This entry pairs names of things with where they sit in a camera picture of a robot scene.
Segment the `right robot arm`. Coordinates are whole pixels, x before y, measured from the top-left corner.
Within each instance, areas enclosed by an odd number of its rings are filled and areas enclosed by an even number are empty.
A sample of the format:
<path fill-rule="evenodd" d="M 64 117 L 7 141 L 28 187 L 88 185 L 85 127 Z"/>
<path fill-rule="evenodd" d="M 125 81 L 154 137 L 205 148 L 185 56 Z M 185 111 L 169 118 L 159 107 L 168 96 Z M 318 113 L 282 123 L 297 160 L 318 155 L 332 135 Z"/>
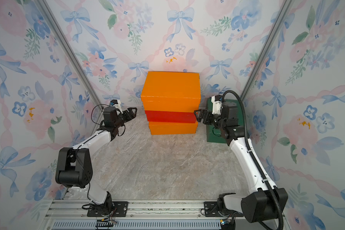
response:
<path fill-rule="evenodd" d="M 283 210 L 288 200 L 285 189 L 279 188 L 260 163 L 249 139 L 246 124 L 239 124 L 238 106 L 234 102 L 214 102 L 213 111 L 195 110 L 197 122 L 212 125 L 237 157 L 247 180 L 249 195 L 221 194 L 217 200 L 218 213 L 244 215 L 250 222 L 258 222 L 266 229 L 266 220 L 277 219 L 278 229 L 283 229 Z"/>

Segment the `red shoebox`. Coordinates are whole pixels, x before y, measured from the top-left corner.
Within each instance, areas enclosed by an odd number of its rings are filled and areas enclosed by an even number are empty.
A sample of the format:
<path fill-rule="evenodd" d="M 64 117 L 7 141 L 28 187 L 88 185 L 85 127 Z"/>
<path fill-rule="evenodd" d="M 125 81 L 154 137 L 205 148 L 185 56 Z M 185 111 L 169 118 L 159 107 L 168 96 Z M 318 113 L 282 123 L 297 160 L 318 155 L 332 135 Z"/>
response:
<path fill-rule="evenodd" d="M 186 112 L 167 112 L 167 111 L 145 111 L 149 122 L 167 123 L 195 123 L 194 113 Z"/>

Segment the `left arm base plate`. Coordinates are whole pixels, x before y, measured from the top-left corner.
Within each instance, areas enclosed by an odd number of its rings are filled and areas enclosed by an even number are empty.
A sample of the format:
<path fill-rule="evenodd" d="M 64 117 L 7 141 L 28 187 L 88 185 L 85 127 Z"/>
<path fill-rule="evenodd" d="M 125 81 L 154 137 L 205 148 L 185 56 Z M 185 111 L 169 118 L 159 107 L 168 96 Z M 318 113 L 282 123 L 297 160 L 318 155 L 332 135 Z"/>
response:
<path fill-rule="evenodd" d="M 87 217 L 126 217 L 128 204 L 127 201 L 113 201 L 111 205 L 96 205 L 95 208 L 89 208 Z"/>

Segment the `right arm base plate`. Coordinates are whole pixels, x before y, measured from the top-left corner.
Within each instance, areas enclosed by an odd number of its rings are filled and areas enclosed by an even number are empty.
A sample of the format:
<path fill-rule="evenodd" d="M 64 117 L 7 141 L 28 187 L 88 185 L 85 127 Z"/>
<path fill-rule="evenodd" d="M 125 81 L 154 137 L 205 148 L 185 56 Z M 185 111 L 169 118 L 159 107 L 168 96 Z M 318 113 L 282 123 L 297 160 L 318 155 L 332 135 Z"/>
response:
<path fill-rule="evenodd" d="M 227 209 L 223 204 L 217 201 L 205 201 L 204 207 L 201 209 L 201 214 L 205 217 L 244 217 L 242 213 Z"/>

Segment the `green shoebox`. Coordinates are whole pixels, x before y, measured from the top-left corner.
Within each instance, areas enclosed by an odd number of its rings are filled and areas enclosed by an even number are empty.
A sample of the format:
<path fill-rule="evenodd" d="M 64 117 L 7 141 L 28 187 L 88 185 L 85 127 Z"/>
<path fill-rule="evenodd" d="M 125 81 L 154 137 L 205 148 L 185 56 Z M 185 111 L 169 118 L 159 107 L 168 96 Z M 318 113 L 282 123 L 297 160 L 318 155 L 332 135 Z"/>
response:
<path fill-rule="evenodd" d="M 226 101 L 236 103 L 236 105 L 238 107 L 238 113 L 237 113 L 238 123 L 240 126 L 243 126 L 242 111 L 241 111 L 241 107 L 240 107 L 238 101 L 234 100 L 234 99 L 226 99 Z M 213 107 L 213 103 L 211 101 L 211 98 L 207 98 L 206 109 L 212 110 L 212 107 Z M 206 126 L 206 137 L 207 137 L 207 142 L 226 144 L 226 140 L 222 138 L 220 130 L 214 128 L 214 126 L 212 126 L 212 125 Z"/>

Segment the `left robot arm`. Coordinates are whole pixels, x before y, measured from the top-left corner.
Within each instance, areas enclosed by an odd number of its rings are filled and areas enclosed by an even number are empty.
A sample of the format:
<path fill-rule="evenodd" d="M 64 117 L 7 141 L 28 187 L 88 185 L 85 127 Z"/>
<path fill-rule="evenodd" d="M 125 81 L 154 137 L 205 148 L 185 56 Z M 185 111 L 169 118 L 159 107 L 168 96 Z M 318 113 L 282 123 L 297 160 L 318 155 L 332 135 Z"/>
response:
<path fill-rule="evenodd" d="M 104 145 L 119 137 L 119 128 L 137 116 L 138 109 L 131 107 L 122 110 L 118 104 L 108 106 L 103 111 L 97 131 L 89 138 L 69 148 L 62 148 L 58 154 L 55 180 L 67 188 L 88 189 L 89 203 L 82 208 L 94 211 L 101 216 L 110 216 L 114 210 L 111 194 L 101 188 L 93 179 L 91 156 Z"/>

